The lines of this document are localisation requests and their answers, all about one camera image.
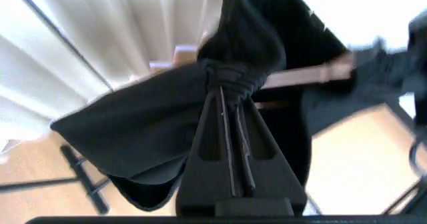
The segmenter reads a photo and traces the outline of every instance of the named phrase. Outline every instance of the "knot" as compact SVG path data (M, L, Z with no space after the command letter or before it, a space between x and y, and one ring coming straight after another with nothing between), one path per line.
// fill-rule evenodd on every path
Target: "knot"
M205 59L207 91L222 87L225 102L233 111L265 83L268 73L243 62L222 63Z

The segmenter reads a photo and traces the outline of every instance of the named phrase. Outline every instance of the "tan surface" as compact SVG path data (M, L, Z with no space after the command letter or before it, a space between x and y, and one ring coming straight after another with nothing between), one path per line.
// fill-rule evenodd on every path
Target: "tan surface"
M380 213L417 177L408 165L412 136L386 107L357 114L314 137L307 190L325 214ZM1 183L73 176L50 135L12 149L0 165ZM87 167L94 181L102 178ZM153 213L140 211L108 185L109 215L173 215L173 201ZM79 183L0 194L0 223L24 223L46 215L96 215Z

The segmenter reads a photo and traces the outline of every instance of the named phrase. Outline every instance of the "curtain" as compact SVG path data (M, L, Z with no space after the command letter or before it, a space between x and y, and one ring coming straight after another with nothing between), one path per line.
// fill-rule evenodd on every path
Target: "curtain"
M425 0L304 0L341 41L406 46ZM0 152L168 66L215 31L222 0L0 0Z

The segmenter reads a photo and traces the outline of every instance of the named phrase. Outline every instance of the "knotted black cloth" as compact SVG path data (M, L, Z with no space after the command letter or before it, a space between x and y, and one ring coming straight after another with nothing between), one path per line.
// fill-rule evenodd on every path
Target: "knotted black cloth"
M254 93L254 99L288 101L286 107L260 113L305 185L310 136L382 101L358 98L377 84L363 80L383 75L372 71L381 69L375 66L376 55L361 58L371 64L339 85L257 90L274 71L319 65L345 51L301 0L224 0L218 31L195 63L110 93L51 128L108 175L127 200L151 211L163 206L178 187L205 96L221 85L231 110ZM404 55L392 69L407 60Z

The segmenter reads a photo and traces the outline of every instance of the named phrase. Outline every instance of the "wooden floor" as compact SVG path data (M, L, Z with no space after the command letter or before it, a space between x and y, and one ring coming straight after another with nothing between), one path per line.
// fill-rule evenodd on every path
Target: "wooden floor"
M325 214L379 214L418 180L408 164L412 140L387 107L358 113L314 137L307 191ZM59 152L62 143L51 133L12 149L9 161L0 165L0 182L72 177ZM94 181L102 178L93 166L86 168ZM173 200L147 213L129 204L111 184L102 194L111 207L109 215L175 214ZM79 183L0 194L0 210L0 223L8 224L38 216L97 214Z

